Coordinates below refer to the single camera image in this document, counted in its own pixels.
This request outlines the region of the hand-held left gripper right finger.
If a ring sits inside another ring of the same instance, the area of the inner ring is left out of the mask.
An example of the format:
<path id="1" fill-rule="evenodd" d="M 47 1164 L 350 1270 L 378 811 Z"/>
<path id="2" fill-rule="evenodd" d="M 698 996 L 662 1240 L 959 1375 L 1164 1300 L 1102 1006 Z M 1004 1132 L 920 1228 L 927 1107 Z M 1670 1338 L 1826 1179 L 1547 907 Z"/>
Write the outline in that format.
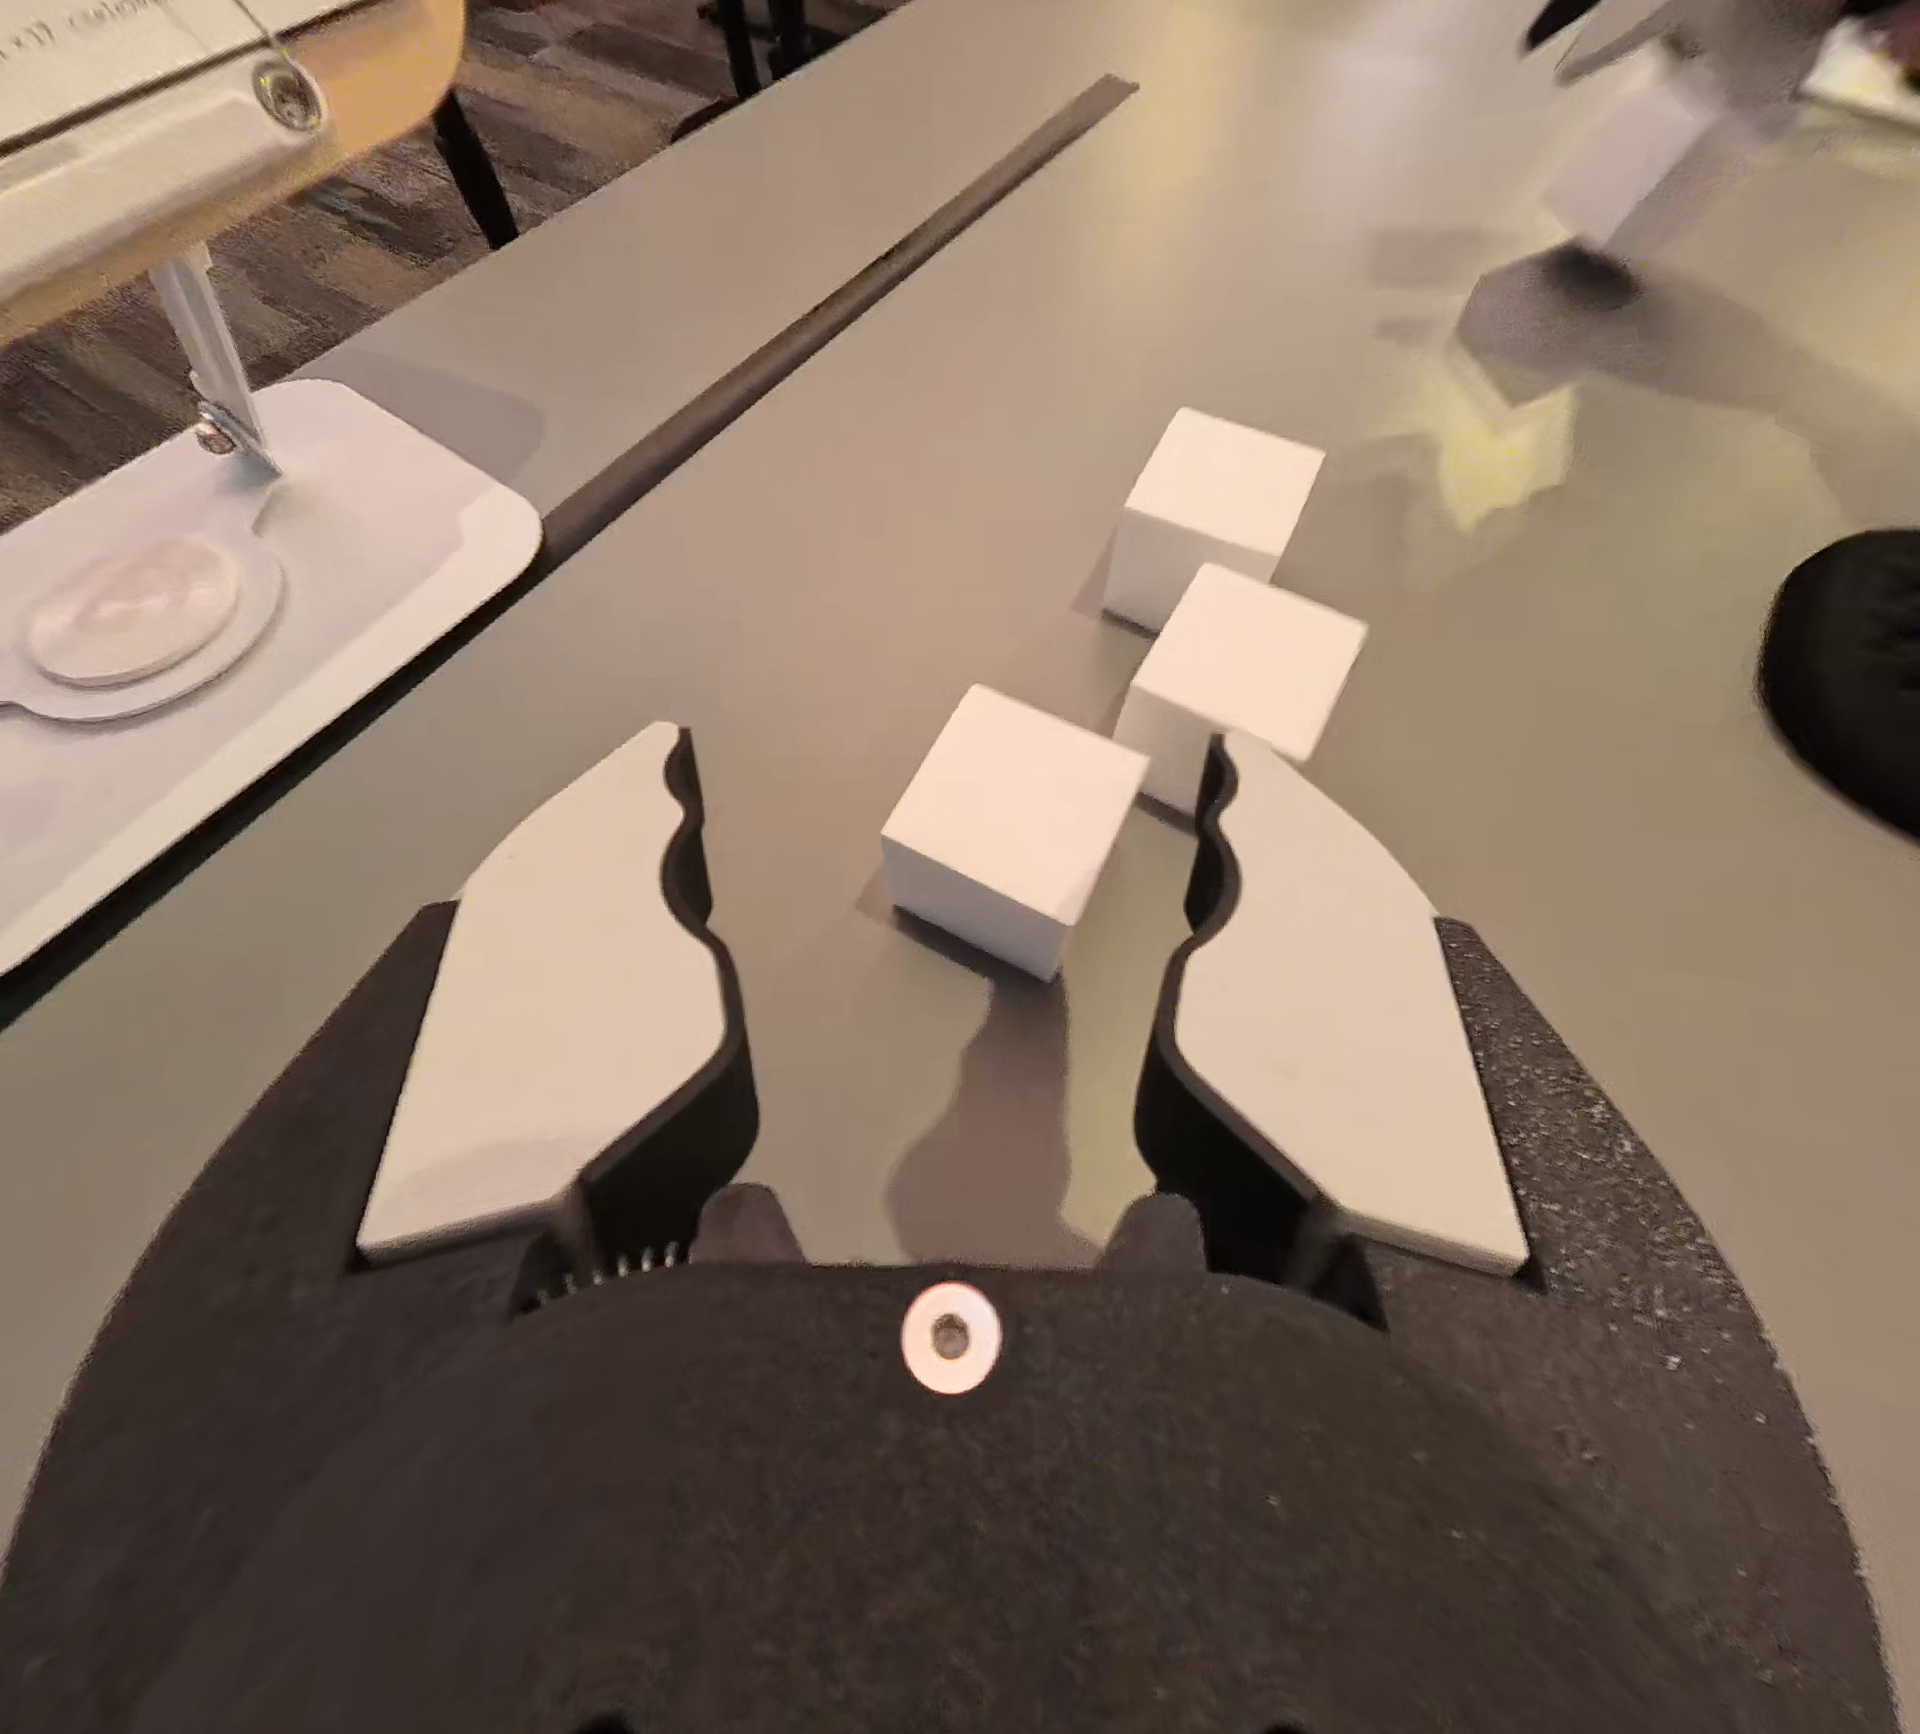
<path id="1" fill-rule="evenodd" d="M 1134 1137 L 1212 1265 L 1277 1279 L 1354 1237 L 1521 1274 L 1523 1208 L 1424 890 L 1245 730 L 1208 743 L 1193 819 Z"/>

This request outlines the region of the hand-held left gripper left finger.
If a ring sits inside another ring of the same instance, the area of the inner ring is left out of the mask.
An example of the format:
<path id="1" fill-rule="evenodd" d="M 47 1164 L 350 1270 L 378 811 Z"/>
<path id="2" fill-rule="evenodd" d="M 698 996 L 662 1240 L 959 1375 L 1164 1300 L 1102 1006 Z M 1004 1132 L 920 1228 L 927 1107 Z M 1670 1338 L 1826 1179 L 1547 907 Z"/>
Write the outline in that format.
<path id="1" fill-rule="evenodd" d="M 357 1253 L 539 1233 L 588 1279 L 687 1253 L 757 1143 L 693 734 L 653 722 L 467 876 Z"/>

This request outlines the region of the white document stand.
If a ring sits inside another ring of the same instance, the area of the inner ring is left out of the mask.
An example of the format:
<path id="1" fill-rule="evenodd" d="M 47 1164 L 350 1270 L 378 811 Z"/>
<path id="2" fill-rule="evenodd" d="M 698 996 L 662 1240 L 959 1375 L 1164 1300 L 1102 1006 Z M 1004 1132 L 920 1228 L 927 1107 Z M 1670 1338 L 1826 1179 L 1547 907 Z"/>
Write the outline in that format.
<path id="1" fill-rule="evenodd" d="M 6 533 L 6 972 L 524 575 L 539 511 L 329 378 L 249 381 L 206 244 L 392 135 L 266 30 L 6 16 L 6 320 L 152 272 L 195 419 Z"/>

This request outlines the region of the black mesh wrist rest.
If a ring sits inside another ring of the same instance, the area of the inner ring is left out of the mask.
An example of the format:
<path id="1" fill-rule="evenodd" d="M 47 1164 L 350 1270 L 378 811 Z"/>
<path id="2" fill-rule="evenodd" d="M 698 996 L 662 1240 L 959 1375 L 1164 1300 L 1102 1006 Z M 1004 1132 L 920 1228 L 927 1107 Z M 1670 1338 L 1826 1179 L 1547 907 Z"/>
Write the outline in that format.
<path id="1" fill-rule="evenodd" d="M 1758 696 L 1814 780 L 1917 838 L 1917 532 L 1859 532 L 1801 561 L 1767 613 Z"/>

